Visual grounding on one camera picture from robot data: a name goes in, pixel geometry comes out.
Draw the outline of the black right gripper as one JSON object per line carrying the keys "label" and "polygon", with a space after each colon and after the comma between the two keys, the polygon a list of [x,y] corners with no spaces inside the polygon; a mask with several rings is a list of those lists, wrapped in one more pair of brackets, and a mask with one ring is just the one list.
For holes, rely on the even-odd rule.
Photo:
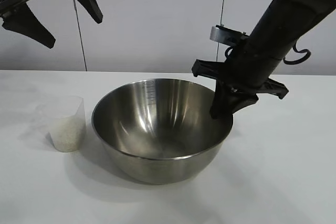
{"label": "black right gripper", "polygon": [[283,99],[288,89],[270,75],[289,52],[288,39],[241,41],[232,48],[224,62],[197,59],[192,66],[194,76],[216,81],[210,108],[212,119],[233,115],[258,102],[258,93],[267,93]]}

